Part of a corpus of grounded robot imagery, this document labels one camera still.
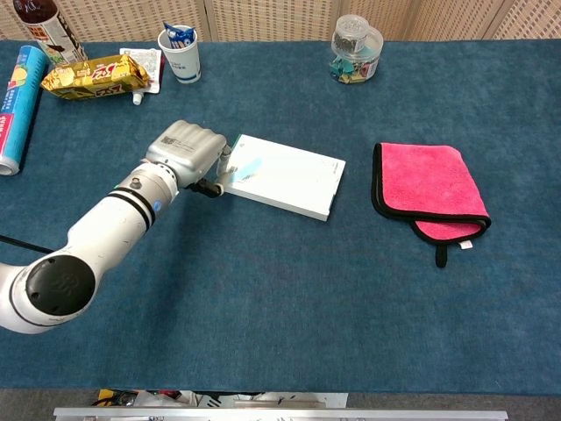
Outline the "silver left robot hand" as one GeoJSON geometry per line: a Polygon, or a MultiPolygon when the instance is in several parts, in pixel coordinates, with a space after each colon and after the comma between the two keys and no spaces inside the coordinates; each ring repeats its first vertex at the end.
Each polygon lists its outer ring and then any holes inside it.
{"type": "Polygon", "coordinates": [[[227,167],[231,148],[225,136],[185,120],[172,123],[147,149],[145,158],[174,173],[179,189],[191,189],[207,197],[220,197],[220,182],[205,179],[217,164],[217,177],[227,167]]]}

